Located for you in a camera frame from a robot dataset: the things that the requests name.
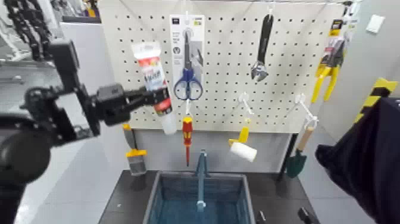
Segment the label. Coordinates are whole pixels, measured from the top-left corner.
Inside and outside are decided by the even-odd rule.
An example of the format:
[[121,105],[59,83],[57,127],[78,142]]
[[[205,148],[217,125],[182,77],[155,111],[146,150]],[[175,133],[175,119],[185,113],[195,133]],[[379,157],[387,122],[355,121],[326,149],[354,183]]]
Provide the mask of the label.
[[[159,57],[143,58],[138,60],[138,62],[142,68],[145,86],[148,91],[168,87]],[[169,114],[172,112],[171,99],[167,98],[162,102],[155,104],[154,110],[159,116]]]

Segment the black table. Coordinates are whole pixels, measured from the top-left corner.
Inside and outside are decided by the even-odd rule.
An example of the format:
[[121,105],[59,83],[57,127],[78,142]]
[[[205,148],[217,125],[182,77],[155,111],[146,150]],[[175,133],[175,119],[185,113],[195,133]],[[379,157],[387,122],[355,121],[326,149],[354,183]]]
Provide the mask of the black table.
[[[156,173],[133,177],[122,171],[99,224],[142,223]],[[297,215],[301,207],[315,214],[298,178],[284,176],[277,183],[276,174],[245,174],[254,212],[263,211],[268,224],[304,224]]]

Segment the blue container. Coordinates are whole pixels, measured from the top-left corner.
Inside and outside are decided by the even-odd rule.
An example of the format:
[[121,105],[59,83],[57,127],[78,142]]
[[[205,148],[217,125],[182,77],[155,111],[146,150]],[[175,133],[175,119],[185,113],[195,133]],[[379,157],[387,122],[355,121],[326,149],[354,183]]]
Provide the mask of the blue container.
[[202,176],[201,164],[195,173],[157,173],[143,224],[255,224],[246,176],[207,168]]

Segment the red screwdriver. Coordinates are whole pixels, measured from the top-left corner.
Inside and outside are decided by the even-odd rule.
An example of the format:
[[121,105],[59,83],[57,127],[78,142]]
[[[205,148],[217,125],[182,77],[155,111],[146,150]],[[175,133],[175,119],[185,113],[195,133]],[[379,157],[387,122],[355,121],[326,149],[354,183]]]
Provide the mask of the red screwdriver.
[[192,145],[193,119],[184,117],[182,120],[183,144],[186,147],[186,166],[189,166],[190,145]]

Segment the light switch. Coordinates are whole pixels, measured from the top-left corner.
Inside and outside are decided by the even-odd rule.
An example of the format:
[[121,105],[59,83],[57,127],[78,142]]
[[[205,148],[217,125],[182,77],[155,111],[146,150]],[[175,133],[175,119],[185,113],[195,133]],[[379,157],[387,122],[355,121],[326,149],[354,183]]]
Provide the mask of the light switch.
[[367,30],[369,32],[378,33],[384,20],[384,16],[372,15],[370,23],[367,26]]

